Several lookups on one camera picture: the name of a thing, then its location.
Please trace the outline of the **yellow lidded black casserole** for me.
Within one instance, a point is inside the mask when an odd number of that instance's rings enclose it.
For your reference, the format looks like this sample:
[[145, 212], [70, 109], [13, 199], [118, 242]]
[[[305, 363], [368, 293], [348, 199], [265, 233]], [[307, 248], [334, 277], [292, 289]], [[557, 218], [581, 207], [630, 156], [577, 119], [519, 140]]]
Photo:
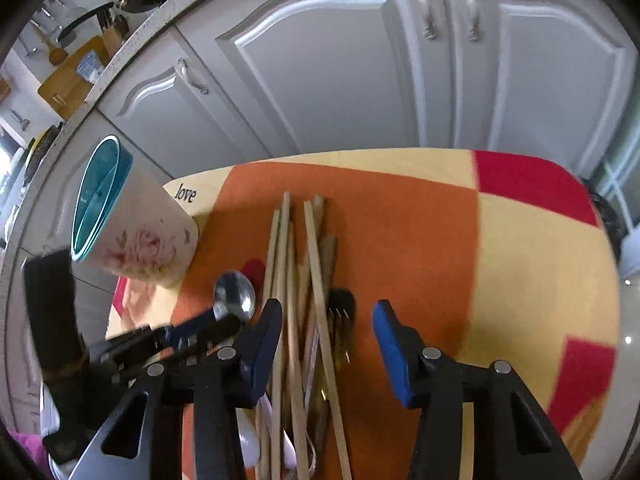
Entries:
[[34, 142], [29, 145], [23, 179], [24, 188], [32, 182], [32, 178], [38, 170], [43, 157], [47, 155], [47, 151], [49, 151], [49, 148], [60, 134], [62, 125], [62, 122], [60, 122], [58, 125], [50, 126], [44, 133], [37, 136], [34, 139]]

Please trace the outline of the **white kitchen cabinets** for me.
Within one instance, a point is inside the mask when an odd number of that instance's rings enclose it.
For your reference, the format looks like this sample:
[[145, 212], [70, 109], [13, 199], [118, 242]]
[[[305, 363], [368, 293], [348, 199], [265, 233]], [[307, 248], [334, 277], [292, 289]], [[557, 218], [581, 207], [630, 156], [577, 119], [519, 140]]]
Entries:
[[351, 148], [470, 148], [596, 170], [639, 39], [606, 0], [168, 0], [43, 159], [1, 265], [1, 411], [36, 430], [20, 269], [65, 245], [85, 162], [121, 136], [160, 180]]

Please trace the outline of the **floral utensil holder teal rim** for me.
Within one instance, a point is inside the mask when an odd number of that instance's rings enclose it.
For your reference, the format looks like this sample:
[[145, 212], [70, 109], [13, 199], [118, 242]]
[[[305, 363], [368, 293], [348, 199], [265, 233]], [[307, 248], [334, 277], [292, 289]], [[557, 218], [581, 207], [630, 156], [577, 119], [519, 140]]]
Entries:
[[195, 255], [198, 225], [140, 169], [117, 136], [92, 152], [76, 200], [70, 255], [105, 272], [168, 287]]

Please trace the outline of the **white salt bag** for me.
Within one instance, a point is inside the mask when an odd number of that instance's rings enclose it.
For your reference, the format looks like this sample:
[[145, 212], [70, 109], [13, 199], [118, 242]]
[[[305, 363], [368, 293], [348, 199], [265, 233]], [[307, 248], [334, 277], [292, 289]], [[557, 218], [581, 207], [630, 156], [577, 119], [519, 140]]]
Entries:
[[84, 81], [95, 84], [103, 74], [104, 68], [96, 51], [90, 50], [79, 61], [76, 72]]

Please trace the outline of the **wooden knife block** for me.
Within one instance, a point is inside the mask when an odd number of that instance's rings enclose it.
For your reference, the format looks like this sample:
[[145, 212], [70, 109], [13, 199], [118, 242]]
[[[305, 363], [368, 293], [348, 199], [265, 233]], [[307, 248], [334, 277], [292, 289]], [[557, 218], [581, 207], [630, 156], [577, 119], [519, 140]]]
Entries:
[[113, 14], [111, 10], [107, 10], [98, 14], [98, 22], [102, 29], [105, 49], [108, 56], [112, 58], [129, 36], [128, 21], [122, 15]]

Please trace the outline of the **white handled metal spoon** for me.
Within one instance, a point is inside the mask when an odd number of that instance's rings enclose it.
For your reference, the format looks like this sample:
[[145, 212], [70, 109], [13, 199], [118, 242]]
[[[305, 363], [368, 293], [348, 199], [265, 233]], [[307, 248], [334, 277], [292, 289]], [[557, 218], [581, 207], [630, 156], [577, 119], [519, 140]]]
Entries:
[[[214, 286], [214, 313], [220, 320], [228, 314], [234, 315], [243, 325], [252, 319], [256, 308], [255, 289], [250, 280], [240, 271], [221, 274]], [[238, 408], [239, 437], [244, 466], [252, 468], [260, 459], [260, 442], [254, 424], [247, 411]]]

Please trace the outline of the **wooden cutting board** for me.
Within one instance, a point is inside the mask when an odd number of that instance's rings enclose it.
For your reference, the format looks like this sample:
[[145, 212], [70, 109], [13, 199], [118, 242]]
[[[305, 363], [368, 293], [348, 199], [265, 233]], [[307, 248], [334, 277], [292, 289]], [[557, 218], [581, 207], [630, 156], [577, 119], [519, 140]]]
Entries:
[[81, 59], [91, 50], [96, 52], [100, 62], [107, 66], [111, 57], [103, 38], [94, 36], [66, 58], [37, 90], [52, 110], [65, 120], [73, 116], [92, 88], [92, 84], [77, 73]]

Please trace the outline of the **red orange yellow cloth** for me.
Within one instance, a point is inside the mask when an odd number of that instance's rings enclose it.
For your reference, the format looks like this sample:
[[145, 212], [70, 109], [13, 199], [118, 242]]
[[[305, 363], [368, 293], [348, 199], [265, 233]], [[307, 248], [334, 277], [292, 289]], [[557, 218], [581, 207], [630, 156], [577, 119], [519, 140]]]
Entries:
[[166, 186], [201, 228], [182, 284], [120, 282], [108, 332], [179, 323], [213, 301], [230, 269], [262, 275], [272, 216], [322, 196], [337, 240], [333, 284], [356, 299], [350, 360], [337, 374], [357, 479], [408, 472], [418, 413], [395, 398], [371, 316], [390, 301], [448, 356], [510, 362], [581, 462], [608, 397], [620, 329], [616, 264], [580, 182], [548, 160], [396, 148], [295, 156], [209, 170]]

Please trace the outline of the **wooden handled metal fork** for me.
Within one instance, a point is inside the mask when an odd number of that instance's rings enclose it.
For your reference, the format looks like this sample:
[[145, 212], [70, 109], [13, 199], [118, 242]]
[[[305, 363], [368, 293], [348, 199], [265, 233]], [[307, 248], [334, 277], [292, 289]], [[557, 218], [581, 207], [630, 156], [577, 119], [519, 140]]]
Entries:
[[[354, 327], [355, 311], [356, 300], [350, 290], [346, 288], [330, 289], [326, 313], [328, 314], [329, 335], [337, 373], [350, 362], [348, 347], [350, 333]], [[309, 435], [317, 460], [320, 460], [326, 443], [326, 430], [328, 430], [330, 418], [329, 401], [326, 400], [326, 394], [322, 391], [325, 382], [321, 359], [317, 358], [308, 418]]]

